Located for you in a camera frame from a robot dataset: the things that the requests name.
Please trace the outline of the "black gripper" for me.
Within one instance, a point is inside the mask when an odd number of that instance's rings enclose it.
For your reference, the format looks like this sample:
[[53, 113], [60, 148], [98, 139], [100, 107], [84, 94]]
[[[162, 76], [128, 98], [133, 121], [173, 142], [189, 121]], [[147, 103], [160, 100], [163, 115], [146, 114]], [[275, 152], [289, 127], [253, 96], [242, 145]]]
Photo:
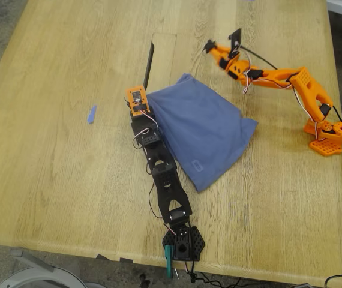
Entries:
[[155, 131], [158, 130], [158, 126], [155, 123], [157, 121], [155, 113], [152, 113], [152, 112], [147, 113], [147, 116], [145, 116], [142, 113], [140, 113], [139, 116], [133, 116], [131, 113], [130, 116], [131, 116], [131, 127], [134, 133], [139, 133], [146, 128], [150, 128]]

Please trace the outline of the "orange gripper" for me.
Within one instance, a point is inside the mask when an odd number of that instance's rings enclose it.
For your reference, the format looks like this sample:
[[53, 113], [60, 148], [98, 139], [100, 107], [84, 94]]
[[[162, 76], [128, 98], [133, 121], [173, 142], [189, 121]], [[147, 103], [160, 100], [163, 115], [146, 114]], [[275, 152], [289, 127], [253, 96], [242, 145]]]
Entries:
[[244, 53], [245, 59], [241, 59], [239, 49], [231, 50], [227, 46], [208, 40], [203, 51], [211, 55], [217, 66], [235, 80], [248, 80], [248, 72], [251, 70], [250, 57]]

